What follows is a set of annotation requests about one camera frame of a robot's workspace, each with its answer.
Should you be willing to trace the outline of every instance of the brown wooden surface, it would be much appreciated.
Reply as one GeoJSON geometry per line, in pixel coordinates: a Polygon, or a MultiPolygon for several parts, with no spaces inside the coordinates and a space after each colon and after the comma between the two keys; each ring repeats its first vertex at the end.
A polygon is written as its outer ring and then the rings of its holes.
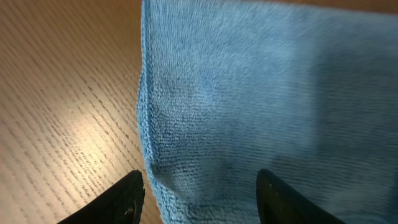
{"type": "MultiPolygon", "coordinates": [[[[397,12],[387,0],[289,0],[397,12]]],[[[0,223],[55,223],[143,170],[139,0],[0,0],[0,223]]],[[[144,173],[142,223],[161,223],[144,173]]]]}

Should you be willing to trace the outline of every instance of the black object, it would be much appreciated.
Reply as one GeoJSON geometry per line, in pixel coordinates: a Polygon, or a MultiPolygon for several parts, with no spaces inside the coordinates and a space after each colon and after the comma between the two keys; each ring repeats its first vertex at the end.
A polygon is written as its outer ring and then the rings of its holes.
{"type": "Polygon", "coordinates": [[[138,224],[144,197],[142,174],[134,170],[59,224],[138,224]]]}
{"type": "Polygon", "coordinates": [[[261,224],[344,224],[267,169],[257,175],[261,224]]]}

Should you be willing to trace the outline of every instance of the wooden surface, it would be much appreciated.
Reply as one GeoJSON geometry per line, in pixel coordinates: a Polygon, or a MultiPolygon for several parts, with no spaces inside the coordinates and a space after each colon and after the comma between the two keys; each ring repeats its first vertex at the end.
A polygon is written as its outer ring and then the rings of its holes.
{"type": "MultiPolygon", "coordinates": [[[[397,12],[387,0],[290,0],[397,12]]],[[[0,0],[0,223],[55,223],[143,170],[138,0],[0,0]]],[[[144,173],[141,223],[161,223],[144,173]]]]}

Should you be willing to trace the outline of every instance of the wooden table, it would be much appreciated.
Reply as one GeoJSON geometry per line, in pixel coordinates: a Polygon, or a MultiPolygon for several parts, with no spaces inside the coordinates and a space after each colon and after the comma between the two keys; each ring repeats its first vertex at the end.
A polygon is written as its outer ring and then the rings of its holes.
{"type": "MultiPolygon", "coordinates": [[[[293,0],[398,12],[388,0],[293,0]]],[[[139,0],[0,0],[0,223],[55,223],[130,170],[162,223],[136,121],[139,0]]]]}

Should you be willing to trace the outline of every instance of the cloth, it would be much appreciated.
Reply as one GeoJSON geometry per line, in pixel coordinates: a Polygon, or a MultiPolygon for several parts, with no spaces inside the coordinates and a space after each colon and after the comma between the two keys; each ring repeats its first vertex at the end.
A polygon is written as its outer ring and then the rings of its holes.
{"type": "Polygon", "coordinates": [[[165,223],[259,223],[269,169],[347,223],[398,223],[398,17],[144,0],[137,118],[165,223]]]}

